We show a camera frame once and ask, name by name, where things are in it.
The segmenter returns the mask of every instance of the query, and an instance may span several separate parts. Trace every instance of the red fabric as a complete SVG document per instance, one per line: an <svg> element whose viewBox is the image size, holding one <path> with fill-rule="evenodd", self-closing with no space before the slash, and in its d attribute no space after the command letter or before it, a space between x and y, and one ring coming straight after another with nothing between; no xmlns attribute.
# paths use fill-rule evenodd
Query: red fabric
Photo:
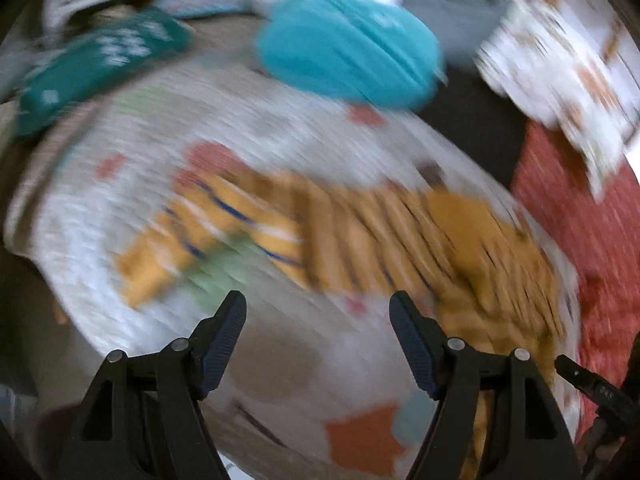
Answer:
<svg viewBox="0 0 640 480"><path fill-rule="evenodd" d="M558 133L530 123L511 191L574 264L582 313L582 366L620 385L640 330L640 186L626 163L591 196L580 156ZM584 400L580 430L593 422Z"/></svg>

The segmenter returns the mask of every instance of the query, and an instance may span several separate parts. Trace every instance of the teal cushion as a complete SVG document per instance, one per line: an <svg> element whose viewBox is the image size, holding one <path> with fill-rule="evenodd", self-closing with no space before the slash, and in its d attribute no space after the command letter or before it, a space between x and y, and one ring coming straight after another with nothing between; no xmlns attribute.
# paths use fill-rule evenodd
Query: teal cushion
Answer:
<svg viewBox="0 0 640 480"><path fill-rule="evenodd" d="M70 41L22 82L17 135L36 134L68 108L184 50L190 39L181 23L151 7Z"/></svg>
<svg viewBox="0 0 640 480"><path fill-rule="evenodd" d="M275 78L356 104L420 108L444 73L433 33L406 10L373 0L286 0L256 49Z"/></svg>

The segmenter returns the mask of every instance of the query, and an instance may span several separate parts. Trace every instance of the black surface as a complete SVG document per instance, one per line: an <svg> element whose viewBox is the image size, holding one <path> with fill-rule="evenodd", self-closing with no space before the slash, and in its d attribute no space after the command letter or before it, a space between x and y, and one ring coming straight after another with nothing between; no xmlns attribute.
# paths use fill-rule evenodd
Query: black surface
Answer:
<svg viewBox="0 0 640 480"><path fill-rule="evenodd" d="M440 40L448 83L418 116L508 188L520 159L527 117L478 75L475 52L507 9L503 0L403 0Z"/></svg>

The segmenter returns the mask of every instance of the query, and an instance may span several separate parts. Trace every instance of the blue fabric bundle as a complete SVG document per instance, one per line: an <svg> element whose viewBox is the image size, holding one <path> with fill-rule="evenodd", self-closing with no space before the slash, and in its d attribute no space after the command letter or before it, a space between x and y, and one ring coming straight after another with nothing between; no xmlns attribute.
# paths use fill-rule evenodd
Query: blue fabric bundle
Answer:
<svg viewBox="0 0 640 480"><path fill-rule="evenodd" d="M354 104L418 109L444 74L433 33L406 10L373 0L285 0L256 47L275 78Z"/></svg>

